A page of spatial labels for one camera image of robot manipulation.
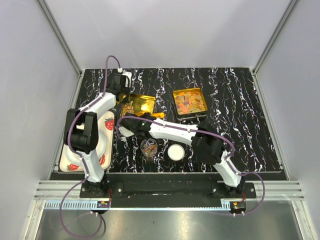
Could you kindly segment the gold tin with lollipops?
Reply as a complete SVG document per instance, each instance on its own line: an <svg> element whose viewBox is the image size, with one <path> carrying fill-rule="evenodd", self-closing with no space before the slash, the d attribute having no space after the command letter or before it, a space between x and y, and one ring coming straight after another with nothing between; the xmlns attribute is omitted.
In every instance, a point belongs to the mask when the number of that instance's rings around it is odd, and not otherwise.
<svg viewBox="0 0 320 240"><path fill-rule="evenodd" d="M121 110L121 117L126 113L137 114L140 112L153 113L155 110L156 98L149 95L133 94L131 93L128 102L123 105Z"/></svg>

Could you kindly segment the yellow plastic scoop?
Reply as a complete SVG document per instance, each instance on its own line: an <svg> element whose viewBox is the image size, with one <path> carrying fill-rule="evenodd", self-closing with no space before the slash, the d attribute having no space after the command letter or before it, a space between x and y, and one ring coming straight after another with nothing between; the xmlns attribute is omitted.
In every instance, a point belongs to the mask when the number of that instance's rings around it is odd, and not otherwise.
<svg viewBox="0 0 320 240"><path fill-rule="evenodd" d="M152 113L151 116L155 118L163 119L165 117L165 113L164 112Z"/></svg>

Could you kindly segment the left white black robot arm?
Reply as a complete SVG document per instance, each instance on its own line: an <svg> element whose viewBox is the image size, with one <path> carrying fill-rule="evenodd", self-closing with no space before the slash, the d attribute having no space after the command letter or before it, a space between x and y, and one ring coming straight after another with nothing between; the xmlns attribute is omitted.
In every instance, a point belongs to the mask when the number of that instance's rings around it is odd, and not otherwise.
<svg viewBox="0 0 320 240"><path fill-rule="evenodd" d="M66 158L83 168L85 180L93 183L90 192L97 198L108 193L107 184L102 182L105 172L96 150L102 136L98 120L118 103L128 101L131 86L131 72L113 73L94 100L81 108L70 108L66 114L63 134Z"/></svg>

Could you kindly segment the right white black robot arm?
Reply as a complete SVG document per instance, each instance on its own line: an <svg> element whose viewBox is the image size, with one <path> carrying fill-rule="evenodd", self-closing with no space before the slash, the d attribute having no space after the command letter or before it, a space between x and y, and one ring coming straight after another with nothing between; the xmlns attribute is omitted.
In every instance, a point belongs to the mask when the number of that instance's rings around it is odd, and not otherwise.
<svg viewBox="0 0 320 240"><path fill-rule="evenodd" d="M119 137L140 136L164 139L190 146L199 160L217 170L228 195L235 199L239 198L245 192L246 181L231 161L236 151L235 146L214 130L210 124L205 122L201 124L173 123L148 113L142 116L127 113L116 123L116 134Z"/></svg>

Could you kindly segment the clear plastic jar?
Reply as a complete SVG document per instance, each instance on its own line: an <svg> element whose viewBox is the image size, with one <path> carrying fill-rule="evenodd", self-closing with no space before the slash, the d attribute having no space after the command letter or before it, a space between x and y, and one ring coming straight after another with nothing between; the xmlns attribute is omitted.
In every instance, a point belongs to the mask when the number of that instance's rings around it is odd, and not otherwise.
<svg viewBox="0 0 320 240"><path fill-rule="evenodd" d="M150 163L158 153L158 144L153 138L144 139L140 144L140 150L142 152L143 159L147 163Z"/></svg>

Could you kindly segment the strawberry pattern tray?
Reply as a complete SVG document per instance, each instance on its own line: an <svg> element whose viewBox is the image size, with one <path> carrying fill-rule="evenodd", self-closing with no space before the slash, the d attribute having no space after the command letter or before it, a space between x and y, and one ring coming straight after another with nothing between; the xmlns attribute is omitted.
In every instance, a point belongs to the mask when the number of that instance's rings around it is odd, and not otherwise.
<svg viewBox="0 0 320 240"><path fill-rule="evenodd" d="M113 152L113 141L114 141L114 127L115 127L115 115L111 111L107 111L98 121L98 132L101 131L105 134L107 144L105 150L105 164L102 167L103 170L106 170L112 161L112 152ZM77 168L76 165L73 165L63 156L63 148L59 161L59 171L63 173L75 173L82 172L84 170L80 158L80 166Z"/></svg>

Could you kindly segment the white jar lid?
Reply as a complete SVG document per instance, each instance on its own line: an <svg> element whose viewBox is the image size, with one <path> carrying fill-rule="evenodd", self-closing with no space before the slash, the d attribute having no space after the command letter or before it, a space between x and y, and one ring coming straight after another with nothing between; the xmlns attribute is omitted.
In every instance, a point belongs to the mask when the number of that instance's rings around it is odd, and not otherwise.
<svg viewBox="0 0 320 240"><path fill-rule="evenodd" d="M173 161L180 161L185 157L185 150L179 144L173 144L167 149L168 157Z"/></svg>

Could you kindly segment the gold tin with gummies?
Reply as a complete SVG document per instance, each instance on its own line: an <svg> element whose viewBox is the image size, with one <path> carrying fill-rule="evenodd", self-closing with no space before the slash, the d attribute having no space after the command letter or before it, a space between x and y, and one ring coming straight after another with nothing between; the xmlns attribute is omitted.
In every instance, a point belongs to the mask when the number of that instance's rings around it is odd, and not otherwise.
<svg viewBox="0 0 320 240"><path fill-rule="evenodd" d="M204 118L207 115L208 107L199 87L175 90L172 98L178 120Z"/></svg>

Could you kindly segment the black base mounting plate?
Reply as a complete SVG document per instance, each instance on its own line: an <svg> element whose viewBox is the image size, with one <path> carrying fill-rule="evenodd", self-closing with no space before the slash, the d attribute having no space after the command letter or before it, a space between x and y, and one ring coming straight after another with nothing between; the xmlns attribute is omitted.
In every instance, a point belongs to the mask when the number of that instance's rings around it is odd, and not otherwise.
<svg viewBox="0 0 320 240"><path fill-rule="evenodd" d="M187 209L229 211L246 208L247 200L264 201L266 186L261 189L252 182L245 182L243 194L231 194L222 182L211 181L109 181L93 183L85 181L73 189L58 184L49 194L51 198L64 200L62 207L71 208L71 201L96 201L93 209Z"/></svg>

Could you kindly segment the white paper plate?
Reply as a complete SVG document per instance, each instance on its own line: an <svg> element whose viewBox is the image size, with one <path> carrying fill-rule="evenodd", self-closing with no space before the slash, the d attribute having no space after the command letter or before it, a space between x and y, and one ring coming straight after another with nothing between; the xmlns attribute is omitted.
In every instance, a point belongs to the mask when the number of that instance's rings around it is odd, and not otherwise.
<svg viewBox="0 0 320 240"><path fill-rule="evenodd" d="M99 140L97 143L97 148L95 150L98 156L99 164L103 166L106 162L105 152L107 149L107 139L106 139L106 135L101 131L99 131L98 136L99 136ZM62 155L70 163L77 166L76 167L77 169L80 167L81 162L79 160L79 157L76 154L72 153L72 151L69 149L69 147L66 144L63 147Z"/></svg>

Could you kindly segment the black marble pattern mat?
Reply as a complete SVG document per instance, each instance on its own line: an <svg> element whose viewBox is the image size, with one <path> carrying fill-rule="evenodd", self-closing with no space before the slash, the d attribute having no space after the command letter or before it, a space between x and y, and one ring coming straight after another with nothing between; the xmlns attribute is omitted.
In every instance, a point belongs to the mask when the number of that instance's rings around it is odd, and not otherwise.
<svg viewBox="0 0 320 240"><path fill-rule="evenodd" d="M177 122L173 92L200 88L208 107L205 121L215 132L230 140L235 153L232 162L241 172L279 172L274 143L248 68L133 68L133 94L155 97L156 112L169 122ZM158 140L157 154L151 162L143 158L141 141L130 137L113 142L111 173L213 173L214 167L202 163L193 149L184 146L180 161L168 157L170 140Z"/></svg>

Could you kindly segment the left aluminium frame post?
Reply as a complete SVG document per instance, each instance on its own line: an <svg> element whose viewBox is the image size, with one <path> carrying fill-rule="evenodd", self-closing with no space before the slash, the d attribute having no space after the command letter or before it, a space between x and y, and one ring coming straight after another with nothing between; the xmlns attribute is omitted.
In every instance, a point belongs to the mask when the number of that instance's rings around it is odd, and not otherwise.
<svg viewBox="0 0 320 240"><path fill-rule="evenodd" d="M44 17L46 18L51 30L53 31L56 39L58 40L64 54L66 55L67 59L69 60L73 70L75 73L80 76L82 73L82 69L80 68L79 64L76 61L70 47L65 40L62 31L60 30L57 21L54 18L52 11L50 10L46 0L36 0L39 8L41 9Z"/></svg>

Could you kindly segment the aluminium frame post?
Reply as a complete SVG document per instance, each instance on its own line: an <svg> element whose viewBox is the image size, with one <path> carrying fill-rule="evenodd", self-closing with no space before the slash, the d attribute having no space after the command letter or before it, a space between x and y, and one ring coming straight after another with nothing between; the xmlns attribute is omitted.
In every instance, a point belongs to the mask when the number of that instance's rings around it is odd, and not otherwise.
<svg viewBox="0 0 320 240"><path fill-rule="evenodd" d="M60 30L57 21L54 18L52 11L50 10L46 0L36 0L39 8L41 9L44 17L46 18L51 30L53 31L56 39L58 40L64 54L66 55L67 59L69 60L73 70L75 73L80 76L82 73L82 69L80 68L79 64L76 61L70 47L65 40L62 31Z"/></svg>
<svg viewBox="0 0 320 240"><path fill-rule="evenodd" d="M255 67L252 69L254 74L257 74L260 68L262 67L263 63L265 62L268 54L270 53L273 45L275 44L276 40L278 39L280 33L282 32L283 28L285 27L286 23L288 22L289 18L291 17L292 13L294 12L295 8L297 7L299 0L290 0L287 7L285 8L279 22L277 23L270 39L268 40L261 56L259 57Z"/></svg>

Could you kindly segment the aluminium rail base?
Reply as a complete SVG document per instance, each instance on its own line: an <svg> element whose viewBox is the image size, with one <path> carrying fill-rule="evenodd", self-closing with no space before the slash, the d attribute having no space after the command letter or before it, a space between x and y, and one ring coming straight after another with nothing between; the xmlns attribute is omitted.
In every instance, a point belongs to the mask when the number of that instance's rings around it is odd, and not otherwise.
<svg viewBox="0 0 320 240"><path fill-rule="evenodd" d="M40 181L34 199L47 209L229 211L236 203L301 201L296 181L248 181L242 193L215 181L110 181L104 189L76 181Z"/></svg>

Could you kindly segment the right aluminium frame post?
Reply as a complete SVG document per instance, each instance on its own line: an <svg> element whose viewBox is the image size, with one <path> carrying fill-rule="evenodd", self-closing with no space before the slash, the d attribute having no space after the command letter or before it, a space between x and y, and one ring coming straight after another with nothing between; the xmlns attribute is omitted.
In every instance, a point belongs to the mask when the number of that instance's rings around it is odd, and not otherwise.
<svg viewBox="0 0 320 240"><path fill-rule="evenodd" d="M276 40L278 39L280 33L282 32L283 28L285 27L286 23L288 22L289 18L291 17L292 13L294 12L295 8L297 7L299 0L290 0L287 7L285 8L279 22L277 23L270 39L268 40L261 56L259 57L255 67L252 69L254 74L257 74L260 68L262 67L263 63L265 62L268 54L270 53L273 45L275 44Z"/></svg>

